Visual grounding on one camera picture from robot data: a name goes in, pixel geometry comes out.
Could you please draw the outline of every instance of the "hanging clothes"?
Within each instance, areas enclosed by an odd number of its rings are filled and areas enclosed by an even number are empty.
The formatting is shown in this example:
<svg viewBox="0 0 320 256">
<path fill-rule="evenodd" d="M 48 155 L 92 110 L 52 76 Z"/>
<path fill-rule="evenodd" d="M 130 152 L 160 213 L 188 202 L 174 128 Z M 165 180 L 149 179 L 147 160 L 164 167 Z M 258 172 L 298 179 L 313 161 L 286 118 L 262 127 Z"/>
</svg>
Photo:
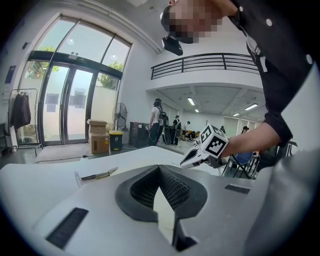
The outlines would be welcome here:
<svg viewBox="0 0 320 256">
<path fill-rule="evenodd" d="M 11 112 L 10 125 L 17 131 L 20 127 L 26 126 L 31 122 L 31 112 L 29 96 L 26 93 L 17 94 Z"/>
</svg>

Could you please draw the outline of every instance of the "white table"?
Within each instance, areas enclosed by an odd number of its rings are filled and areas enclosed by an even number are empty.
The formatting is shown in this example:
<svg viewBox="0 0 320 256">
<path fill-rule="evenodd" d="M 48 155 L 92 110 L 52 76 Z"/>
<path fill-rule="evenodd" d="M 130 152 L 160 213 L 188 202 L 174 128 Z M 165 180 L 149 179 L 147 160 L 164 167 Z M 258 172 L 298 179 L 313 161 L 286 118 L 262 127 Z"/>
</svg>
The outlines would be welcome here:
<svg viewBox="0 0 320 256">
<path fill-rule="evenodd" d="M 79 189 L 75 172 L 84 177 L 118 167 L 112 174 L 117 175 L 149 165 L 180 166 L 183 158 L 183 155 L 151 146 L 76 162 L 8 164 L 0 170 L 0 199 L 15 223 L 31 228 L 47 211 Z M 219 175 L 218 169 L 207 164 L 194 169 Z"/>
</svg>

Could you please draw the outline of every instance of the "clothing rack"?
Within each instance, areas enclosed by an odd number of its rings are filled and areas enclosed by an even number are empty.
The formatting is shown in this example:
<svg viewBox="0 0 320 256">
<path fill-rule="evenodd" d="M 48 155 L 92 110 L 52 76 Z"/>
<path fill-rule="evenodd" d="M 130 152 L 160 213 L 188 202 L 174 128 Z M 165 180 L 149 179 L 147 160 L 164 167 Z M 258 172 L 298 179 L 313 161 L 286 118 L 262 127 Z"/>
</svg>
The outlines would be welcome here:
<svg viewBox="0 0 320 256">
<path fill-rule="evenodd" d="M 38 90 L 36 88 L 22 88 L 22 89 L 12 89 L 9 94 L 9 100 L 8 100 L 8 133 L 10 134 L 10 122 L 11 122 L 11 116 L 10 116 L 10 109 L 11 109 L 11 99 L 13 96 L 13 92 L 16 92 L 16 95 L 19 93 L 25 93 L 27 95 L 32 95 L 32 91 L 35 91 L 35 102 L 34 102 L 34 129 L 35 129 L 35 139 L 36 139 L 36 145 L 33 145 L 31 147 L 23 147 L 24 149 L 34 149 L 35 155 L 37 155 L 37 149 L 42 148 L 43 145 L 39 143 L 38 141 L 38 136 L 37 136 L 37 125 L 36 125 L 36 120 L 37 120 L 37 103 L 38 103 Z"/>
</svg>

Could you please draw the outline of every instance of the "glass door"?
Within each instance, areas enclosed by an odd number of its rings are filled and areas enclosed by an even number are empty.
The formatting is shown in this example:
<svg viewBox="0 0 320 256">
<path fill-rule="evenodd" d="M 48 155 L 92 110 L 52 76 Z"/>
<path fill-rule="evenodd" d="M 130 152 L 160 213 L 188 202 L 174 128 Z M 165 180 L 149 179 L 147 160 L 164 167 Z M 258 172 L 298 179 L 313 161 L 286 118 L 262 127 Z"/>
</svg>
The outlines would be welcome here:
<svg viewBox="0 0 320 256">
<path fill-rule="evenodd" d="M 77 68 L 72 83 L 66 93 L 64 105 L 64 140 L 65 144 L 88 142 L 87 120 L 90 118 L 87 106 L 88 95 L 93 79 L 93 72 Z"/>
<path fill-rule="evenodd" d="M 61 116 L 63 92 L 67 83 L 70 66 L 53 65 L 49 71 L 41 102 L 42 135 L 46 146 L 61 145 Z"/>
<path fill-rule="evenodd" d="M 45 146 L 88 142 L 94 71 L 70 64 L 54 63 L 41 98 L 39 130 Z"/>
</svg>

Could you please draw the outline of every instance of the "black metal railing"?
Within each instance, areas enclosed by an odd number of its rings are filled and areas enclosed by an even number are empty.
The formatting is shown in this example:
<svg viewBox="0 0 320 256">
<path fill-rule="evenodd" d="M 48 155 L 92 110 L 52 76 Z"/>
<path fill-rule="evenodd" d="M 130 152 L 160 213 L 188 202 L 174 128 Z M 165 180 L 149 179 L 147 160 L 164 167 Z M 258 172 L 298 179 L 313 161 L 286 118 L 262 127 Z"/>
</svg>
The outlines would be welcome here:
<svg viewBox="0 0 320 256">
<path fill-rule="evenodd" d="M 233 70 L 259 74 L 250 55 L 205 53 L 170 60 L 151 67 L 151 80 L 178 73 L 201 70 Z"/>
</svg>

